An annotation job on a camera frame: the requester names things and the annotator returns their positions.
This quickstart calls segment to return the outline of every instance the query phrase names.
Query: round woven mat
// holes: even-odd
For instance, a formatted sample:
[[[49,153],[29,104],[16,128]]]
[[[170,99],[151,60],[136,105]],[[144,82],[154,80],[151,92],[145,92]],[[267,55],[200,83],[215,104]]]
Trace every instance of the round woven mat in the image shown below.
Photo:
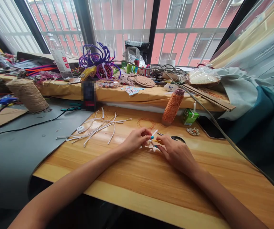
[[[155,82],[145,76],[137,76],[135,82],[144,87],[154,87]]]

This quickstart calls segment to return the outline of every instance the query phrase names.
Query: gray mat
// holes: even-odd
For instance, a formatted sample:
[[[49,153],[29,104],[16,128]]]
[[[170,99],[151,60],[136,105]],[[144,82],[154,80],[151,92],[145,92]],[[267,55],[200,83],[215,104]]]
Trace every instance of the gray mat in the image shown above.
[[[48,103],[52,111],[26,114],[1,127],[0,132],[56,118],[60,109],[72,107],[71,102],[51,99]],[[28,185],[34,170],[64,142],[55,138],[72,134],[91,114],[81,110],[66,112],[55,121],[0,134],[0,208],[21,209],[28,203]]]

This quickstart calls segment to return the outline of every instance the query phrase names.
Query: water bottle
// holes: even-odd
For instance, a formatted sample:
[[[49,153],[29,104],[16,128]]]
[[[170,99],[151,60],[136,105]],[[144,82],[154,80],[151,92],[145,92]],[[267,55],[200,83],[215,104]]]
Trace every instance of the water bottle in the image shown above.
[[[69,80],[73,78],[71,68],[67,61],[67,56],[63,47],[54,39],[53,34],[48,33],[49,41],[48,46],[51,52],[51,55],[54,58],[56,66],[60,71],[61,76],[64,80]]]

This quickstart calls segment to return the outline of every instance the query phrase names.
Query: phone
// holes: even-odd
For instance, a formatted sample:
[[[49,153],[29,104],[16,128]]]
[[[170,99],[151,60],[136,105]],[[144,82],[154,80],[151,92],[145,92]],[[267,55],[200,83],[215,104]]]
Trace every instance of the phone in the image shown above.
[[[206,116],[199,116],[196,121],[209,138],[225,139],[221,131]]]

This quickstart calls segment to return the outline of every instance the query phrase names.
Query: black scissors handle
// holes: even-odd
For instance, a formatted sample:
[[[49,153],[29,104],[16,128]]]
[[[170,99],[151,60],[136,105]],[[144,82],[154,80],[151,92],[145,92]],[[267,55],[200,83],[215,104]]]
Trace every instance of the black scissors handle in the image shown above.
[[[181,137],[179,137],[179,136],[171,136],[171,138],[172,138],[173,140],[175,140],[175,141],[180,140],[181,142],[183,142],[183,143],[185,143],[185,144],[186,144],[185,140],[184,140],[184,139],[182,139],[182,138],[181,138]]]

